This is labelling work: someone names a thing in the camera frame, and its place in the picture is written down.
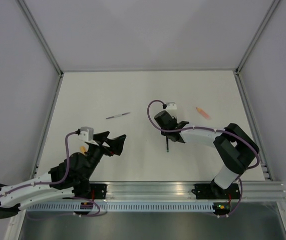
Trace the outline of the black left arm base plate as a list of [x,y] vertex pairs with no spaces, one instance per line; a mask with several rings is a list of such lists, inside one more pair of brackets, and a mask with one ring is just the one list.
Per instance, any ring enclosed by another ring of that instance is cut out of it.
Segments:
[[72,193],[75,197],[86,198],[91,200],[105,200],[107,185],[104,183],[85,182],[76,186]]

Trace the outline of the orange highlighter cap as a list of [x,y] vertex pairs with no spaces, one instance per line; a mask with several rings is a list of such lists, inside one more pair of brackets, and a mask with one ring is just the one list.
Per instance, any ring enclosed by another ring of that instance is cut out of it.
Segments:
[[85,148],[84,146],[81,146],[81,147],[80,147],[80,151],[81,151],[82,153],[85,153],[85,152],[86,152],[86,148]]

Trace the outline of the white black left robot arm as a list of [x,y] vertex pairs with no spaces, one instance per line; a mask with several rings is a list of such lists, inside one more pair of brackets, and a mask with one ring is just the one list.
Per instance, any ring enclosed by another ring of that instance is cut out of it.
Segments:
[[[65,136],[66,159],[47,173],[16,185],[0,183],[0,219],[16,216],[36,204],[57,199],[87,200],[91,197],[90,177],[104,156],[120,156],[126,135],[109,139],[109,131],[94,133],[81,127]],[[77,135],[88,149],[69,152],[68,140]]]

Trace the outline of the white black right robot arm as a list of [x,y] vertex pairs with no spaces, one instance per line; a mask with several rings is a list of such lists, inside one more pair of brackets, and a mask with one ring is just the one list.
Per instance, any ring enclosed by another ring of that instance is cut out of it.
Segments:
[[229,187],[250,168],[254,159],[259,163],[259,147],[235,123],[218,130],[193,126],[188,121],[178,122],[165,110],[158,113],[154,120],[161,134],[172,142],[201,144],[217,150],[223,166],[210,183],[211,194],[217,199],[228,194]]

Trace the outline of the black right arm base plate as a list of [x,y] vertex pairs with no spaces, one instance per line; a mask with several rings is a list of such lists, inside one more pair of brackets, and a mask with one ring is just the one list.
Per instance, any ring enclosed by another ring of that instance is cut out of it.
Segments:
[[191,192],[197,200],[238,200],[240,198],[240,189],[236,183],[231,184],[227,189],[221,189],[211,183],[197,183]]

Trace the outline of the orange highlighter pen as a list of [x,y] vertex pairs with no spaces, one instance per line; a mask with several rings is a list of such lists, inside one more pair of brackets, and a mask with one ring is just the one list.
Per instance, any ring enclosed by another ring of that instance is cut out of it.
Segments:
[[197,112],[198,112],[201,116],[203,116],[205,119],[211,120],[210,115],[207,114],[202,108],[197,107],[196,110],[197,110]]

